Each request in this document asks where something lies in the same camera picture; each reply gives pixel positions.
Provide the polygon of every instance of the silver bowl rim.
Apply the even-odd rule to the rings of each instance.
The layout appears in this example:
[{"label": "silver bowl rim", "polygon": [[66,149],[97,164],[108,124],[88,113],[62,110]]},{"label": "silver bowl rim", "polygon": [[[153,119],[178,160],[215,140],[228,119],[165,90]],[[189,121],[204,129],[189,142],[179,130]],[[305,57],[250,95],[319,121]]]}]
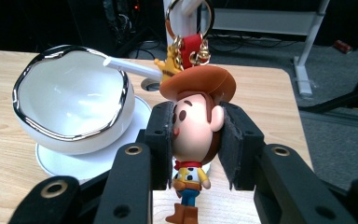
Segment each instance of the silver bowl rim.
[{"label": "silver bowl rim", "polygon": [[55,133],[52,130],[49,130],[48,128],[46,128],[43,125],[39,124],[38,122],[34,121],[33,119],[29,118],[21,110],[21,99],[19,99],[19,96],[18,96],[18,92],[19,92],[21,83],[26,78],[26,76],[29,74],[32,67],[35,66],[36,64],[43,62],[45,60],[60,59],[60,58],[64,57],[66,54],[68,54],[69,52],[73,52],[73,51],[83,51],[83,52],[88,52],[91,54],[95,54],[95,55],[104,57],[105,59],[108,58],[107,55],[101,53],[98,50],[89,49],[89,48],[81,47],[81,46],[63,45],[63,46],[58,46],[53,49],[48,49],[48,50],[38,54],[30,61],[30,63],[25,67],[25,69],[21,73],[20,77],[17,79],[17,81],[14,85],[14,88],[13,88],[13,92],[12,92],[12,102],[13,102],[14,112],[16,113],[16,115],[18,116],[18,118],[20,120],[22,120],[24,123],[26,123],[28,126],[30,126],[32,129],[34,129],[38,133],[42,133],[43,135],[46,135],[50,138],[65,141],[65,142],[74,142],[74,141],[90,138],[96,134],[103,133],[103,132],[109,130],[112,126],[114,126],[114,124],[117,122],[118,118],[120,117],[120,115],[124,109],[124,104],[127,99],[127,94],[129,92],[129,88],[131,87],[131,83],[130,83],[130,80],[129,80],[127,74],[124,71],[118,70],[118,72],[123,77],[123,87],[122,87],[121,96],[120,96],[119,102],[118,102],[121,105],[121,107],[116,112],[116,114],[112,117],[112,119],[108,123],[106,123],[103,127],[93,130],[93,131],[90,131],[90,132],[87,132],[87,133],[80,133],[80,134],[76,134],[76,135],[64,135],[64,134],[60,134],[60,133]]}]

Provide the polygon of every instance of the woody figurine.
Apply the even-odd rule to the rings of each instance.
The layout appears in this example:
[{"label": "woody figurine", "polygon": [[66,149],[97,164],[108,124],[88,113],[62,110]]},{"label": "woody figurine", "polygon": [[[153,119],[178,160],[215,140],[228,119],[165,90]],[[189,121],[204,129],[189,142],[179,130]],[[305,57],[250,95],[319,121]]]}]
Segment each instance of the woody figurine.
[{"label": "woody figurine", "polygon": [[220,102],[230,101],[235,90],[232,75],[212,65],[187,68],[160,84],[161,95],[176,103],[172,115],[172,154],[177,159],[178,173],[172,186],[182,198],[166,221],[198,223],[196,197],[202,187],[211,187],[201,167],[214,158],[220,147],[219,131],[224,124]]}]

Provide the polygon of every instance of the metal key ring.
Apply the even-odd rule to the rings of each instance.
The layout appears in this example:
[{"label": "metal key ring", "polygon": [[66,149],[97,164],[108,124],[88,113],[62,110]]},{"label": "metal key ring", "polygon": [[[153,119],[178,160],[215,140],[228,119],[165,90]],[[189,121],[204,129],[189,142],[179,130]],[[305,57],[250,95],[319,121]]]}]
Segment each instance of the metal key ring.
[{"label": "metal key ring", "polygon": [[[170,5],[167,8],[167,13],[165,14],[165,26],[167,27],[168,34],[171,36],[172,39],[176,38],[176,35],[173,33],[172,27],[171,27],[171,19],[170,19],[170,13],[173,10],[173,8],[176,6],[176,4],[179,1],[183,0],[172,0],[170,2]],[[211,2],[209,0],[203,0],[205,2],[206,7],[209,11],[209,24],[208,29],[206,29],[205,33],[202,34],[202,38],[205,38],[208,33],[212,30],[213,23],[214,23],[214,10],[211,5]]]}]

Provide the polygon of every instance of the table surface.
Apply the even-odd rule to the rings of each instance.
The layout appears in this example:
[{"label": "table surface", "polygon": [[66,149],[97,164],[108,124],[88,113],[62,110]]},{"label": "table surface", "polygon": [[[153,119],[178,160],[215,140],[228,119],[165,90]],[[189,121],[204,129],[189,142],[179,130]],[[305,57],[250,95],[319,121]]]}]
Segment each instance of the table surface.
[{"label": "table surface", "polygon": [[[0,51],[0,223],[6,223],[20,201],[48,175],[38,165],[35,142],[22,130],[12,108],[11,91],[35,53]],[[156,68],[152,61],[132,62]],[[295,149],[311,166],[305,135],[289,76],[281,69],[219,65],[236,79],[231,103],[239,105],[265,135],[265,141]],[[144,91],[142,77],[129,74],[135,94],[150,106],[166,101],[158,91]],[[212,188],[197,198],[200,223],[259,223],[253,193],[230,191],[216,157],[210,170]],[[172,189],[154,191],[154,222],[165,223],[179,203]]]}]

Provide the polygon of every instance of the figurine ear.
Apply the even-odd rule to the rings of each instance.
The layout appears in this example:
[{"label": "figurine ear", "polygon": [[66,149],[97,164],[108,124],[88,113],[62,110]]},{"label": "figurine ear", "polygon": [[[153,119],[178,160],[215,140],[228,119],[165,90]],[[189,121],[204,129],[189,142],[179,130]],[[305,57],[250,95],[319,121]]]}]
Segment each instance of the figurine ear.
[{"label": "figurine ear", "polygon": [[212,119],[210,123],[211,131],[217,132],[219,131],[225,122],[225,111],[223,107],[220,105],[215,106],[212,109]]}]

